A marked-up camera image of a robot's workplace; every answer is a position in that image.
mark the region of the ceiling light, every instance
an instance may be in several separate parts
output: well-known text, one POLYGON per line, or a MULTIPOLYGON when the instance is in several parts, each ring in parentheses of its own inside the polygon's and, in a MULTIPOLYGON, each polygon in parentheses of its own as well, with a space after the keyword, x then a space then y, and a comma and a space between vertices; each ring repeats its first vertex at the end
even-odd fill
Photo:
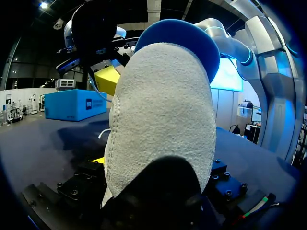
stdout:
POLYGON ((46 9, 46 8, 48 7, 48 4, 45 3, 45 2, 42 2, 42 3, 40 4, 40 7, 41 7, 42 9, 46 9))

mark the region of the monitor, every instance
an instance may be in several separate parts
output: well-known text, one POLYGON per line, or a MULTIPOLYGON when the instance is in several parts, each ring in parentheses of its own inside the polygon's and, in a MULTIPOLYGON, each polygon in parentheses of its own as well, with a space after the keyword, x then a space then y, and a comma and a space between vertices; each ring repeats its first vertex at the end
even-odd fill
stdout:
POLYGON ((260 107, 253 106, 253 111, 251 114, 251 121, 261 122, 261 108, 260 107))
POLYGON ((210 84, 212 89, 243 92, 243 80, 236 70, 236 60, 221 57, 220 67, 210 84))

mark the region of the exhibition hall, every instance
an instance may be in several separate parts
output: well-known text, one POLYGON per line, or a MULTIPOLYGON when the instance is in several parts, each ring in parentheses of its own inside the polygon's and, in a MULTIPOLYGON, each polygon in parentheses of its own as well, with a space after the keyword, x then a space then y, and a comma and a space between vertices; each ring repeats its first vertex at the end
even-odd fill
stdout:
POLYGON ((15 221, 3 229, 302 228, 303 9, 9 3, 0 175, 15 221))

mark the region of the white panel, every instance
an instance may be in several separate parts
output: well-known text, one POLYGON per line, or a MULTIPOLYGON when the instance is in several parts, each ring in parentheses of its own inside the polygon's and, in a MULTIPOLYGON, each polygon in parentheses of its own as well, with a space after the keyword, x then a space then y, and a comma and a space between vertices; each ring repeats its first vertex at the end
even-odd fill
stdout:
POLYGON ((219 90, 211 89, 211 95, 212 95, 214 116, 216 117, 216 111, 217 111, 217 105, 218 105, 218 99, 219 99, 219 90))
POLYGON ((216 126, 229 130, 232 125, 233 92, 219 90, 219 100, 216 115, 216 126))
POLYGON ((248 81, 243 81, 243 92, 239 92, 238 103, 242 103, 243 101, 251 101, 254 106, 260 107, 259 98, 248 81))

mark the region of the floor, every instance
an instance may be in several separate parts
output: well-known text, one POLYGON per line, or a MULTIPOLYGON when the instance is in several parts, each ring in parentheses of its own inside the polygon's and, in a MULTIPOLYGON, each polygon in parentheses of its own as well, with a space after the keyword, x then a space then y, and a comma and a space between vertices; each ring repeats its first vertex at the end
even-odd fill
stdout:
POLYGON ((12 130, 16 127, 23 126, 25 124, 28 124, 28 123, 33 122, 33 121, 37 121, 39 119, 45 119, 44 112, 38 112, 37 114, 31 114, 31 115, 23 116, 23 119, 21 121, 14 122, 14 123, 11 123, 9 125, 4 124, 4 125, 0 126, 0 133, 12 130))

